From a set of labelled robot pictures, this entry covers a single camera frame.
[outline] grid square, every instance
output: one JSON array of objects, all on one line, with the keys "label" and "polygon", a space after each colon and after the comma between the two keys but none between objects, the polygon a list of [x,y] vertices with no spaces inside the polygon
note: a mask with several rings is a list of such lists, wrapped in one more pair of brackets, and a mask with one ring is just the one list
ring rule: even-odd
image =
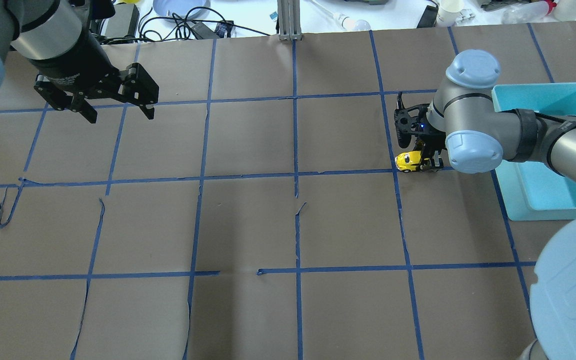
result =
[{"label": "grid square", "polygon": [[[101,48],[108,55],[110,64],[115,68],[126,70],[126,68],[135,62],[135,53],[137,52],[138,45],[136,43],[118,43],[114,45],[102,45]],[[88,100],[90,105],[116,105],[119,101],[112,98],[93,98]]]},{"label": "grid square", "polygon": [[[445,27],[382,30],[373,34],[385,91],[437,89],[455,58]],[[420,44],[423,51],[418,51]]]},{"label": "grid square", "polygon": [[217,40],[213,99],[293,94],[293,49],[277,36]]},{"label": "grid square", "polygon": [[97,111],[94,124],[75,112],[47,112],[26,177],[41,183],[105,182],[122,109]]},{"label": "grid square", "polygon": [[304,273],[301,288],[304,358],[419,358],[406,271]]},{"label": "grid square", "polygon": [[367,31],[304,36],[296,51],[299,95],[379,91]]},{"label": "grid square", "polygon": [[509,220],[514,247],[522,262],[536,262],[544,246],[568,220],[511,221]]},{"label": "grid square", "polygon": [[293,102],[212,104],[205,174],[292,173]]},{"label": "grid square", "polygon": [[[16,194],[9,189],[4,220]],[[0,229],[0,275],[86,274],[103,194],[103,186],[25,187]]]},{"label": "grid square", "polygon": [[14,184],[23,175],[41,112],[0,114],[0,184]]},{"label": "grid square", "polygon": [[46,101],[33,88],[39,70],[17,51],[7,53],[4,68],[0,110],[43,109]]},{"label": "grid square", "polygon": [[526,25],[457,26],[452,28],[459,51],[485,50],[501,64],[498,84],[550,82]]},{"label": "grid square", "polygon": [[393,174],[299,178],[301,266],[405,264]]},{"label": "grid square", "polygon": [[161,105],[154,120],[137,107],[126,110],[112,177],[117,179],[199,176],[206,105]]},{"label": "grid square", "polygon": [[576,21],[532,27],[555,82],[576,82]]},{"label": "grid square", "polygon": [[428,360],[514,359],[535,339],[516,268],[415,270]]},{"label": "grid square", "polygon": [[0,281],[0,359],[68,359],[86,280]]},{"label": "grid square", "polygon": [[299,114],[299,171],[390,169],[379,96],[305,98]]},{"label": "grid square", "polygon": [[490,173],[398,173],[413,264],[512,262]]},{"label": "grid square", "polygon": [[188,359],[297,358],[295,275],[194,280]]},{"label": "grid square", "polygon": [[187,335],[187,277],[94,279],[76,359],[178,360]]},{"label": "grid square", "polygon": [[198,181],[112,185],[94,273],[190,271]]},{"label": "grid square", "polygon": [[295,267],[297,210],[293,177],[206,181],[197,270]]},{"label": "grid square", "polygon": [[212,52],[212,41],[142,43],[139,63],[157,82],[160,103],[206,100]]}]

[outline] table surface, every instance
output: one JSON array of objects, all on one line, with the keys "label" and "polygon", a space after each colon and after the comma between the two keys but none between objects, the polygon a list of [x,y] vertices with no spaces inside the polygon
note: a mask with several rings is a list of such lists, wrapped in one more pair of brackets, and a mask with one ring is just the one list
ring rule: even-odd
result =
[{"label": "table surface", "polygon": [[[373,30],[390,29],[414,29],[427,5],[432,5],[429,0],[389,0],[384,5],[369,5],[363,2],[346,2],[343,0],[319,0],[319,3],[332,12],[340,12],[355,19],[364,19],[370,23]],[[140,14],[146,14],[153,4],[153,0],[141,0],[137,6]],[[483,11],[478,7],[475,0],[464,0],[465,8],[470,9],[475,17],[460,23],[461,26],[475,25],[499,25],[501,16],[509,7],[503,7],[496,11]],[[217,10],[226,19],[235,21],[236,25],[249,27],[267,34],[275,34],[275,23],[270,19],[270,14],[277,11],[276,0],[211,0],[210,7]],[[302,0],[301,7],[301,30],[306,33],[334,33],[343,32],[333,20],[328,18],[309,0]],[[220,20],[214,13],[206,13],[206,20]],[[556,22],[552,16],[546,16],[537,23]],[[147,29],[157,30],[163,35],[171,29],[171,23],[165,20],[156,20],[148,24]],[[236,37],[259,36],[254,32],[238,29]]]},{"label": "table surface", "polygon": [[391,116],[459,50],[501,84],[576,82],[576,22],[104,48],[156,80],[154,120],[53,111],[7,59],[0,359],[508,360],[534,339],[533,266],[567,221],[509,221],[494,172],[400,173]]}]

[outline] blue bin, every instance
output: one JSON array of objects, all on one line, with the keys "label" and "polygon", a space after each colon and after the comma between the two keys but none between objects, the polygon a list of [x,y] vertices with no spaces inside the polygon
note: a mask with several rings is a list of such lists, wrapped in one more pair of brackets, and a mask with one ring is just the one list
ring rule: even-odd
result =
[{"label": "blue bin", "polygon": [[[497,112],[531,109],[551,116],[576,115],[576,82],[496,85],[492,98]],[[576,219],[576,182],[541,162],[504,160],[496,175],[509,219]]]}]

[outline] light bulb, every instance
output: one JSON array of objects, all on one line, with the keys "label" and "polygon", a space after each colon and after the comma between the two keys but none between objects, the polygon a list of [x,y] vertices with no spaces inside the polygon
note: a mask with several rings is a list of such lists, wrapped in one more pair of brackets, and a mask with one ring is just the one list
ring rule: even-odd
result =
[{"label": "light bulb", "polygon": [[349,32],[366,32],[370,30],[370,23],[366,20],[347,17],[343,20],[342,27]]}]

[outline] plastic container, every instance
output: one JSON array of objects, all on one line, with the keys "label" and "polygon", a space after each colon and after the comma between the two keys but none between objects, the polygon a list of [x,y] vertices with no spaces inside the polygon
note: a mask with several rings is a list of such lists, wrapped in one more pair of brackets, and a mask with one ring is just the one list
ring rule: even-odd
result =
[{"label": "plastic container", "polygon": [[515,9],[505,10],[501,15],[502,24],[524,24],[532,23],[548,15],[555,9],[557,4],[552,0],[542,0],[538,2],[531,2],[529,4],[522,4]]},{"label": "plastic container", "polygon": [[559,21],[573,21],[576,19],[576,0],[559,0],[552,16]]},{"label": "plastic container", "polygon": [[[497,85],[492,96],[495,111],[531,109],[552,116],[576,115],[576,82]],[[502,161],[496,175],[511,220],[576,219],[576,182],[541,162]]]},{"label": "plastic container", "polygon": [[441,0],[435,26],[439,28],[452,27],[463,9],[464,0]]}]

